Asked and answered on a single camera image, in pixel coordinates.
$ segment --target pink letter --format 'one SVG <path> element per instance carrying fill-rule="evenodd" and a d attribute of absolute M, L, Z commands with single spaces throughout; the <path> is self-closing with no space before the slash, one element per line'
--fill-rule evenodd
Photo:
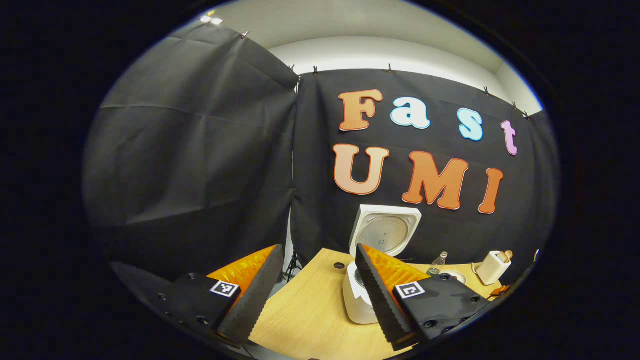
<path fill-rule="evenodd" d="M 507 144 L 507 151 L 515 156 L 518 153 L 518 148 L 513 145 L 513 137 L 516 136 L 516 131 L 511 128 L 511 123 L 508 120 L 501 123 L 500 127 L 504 130 L 504 142 Z"/>

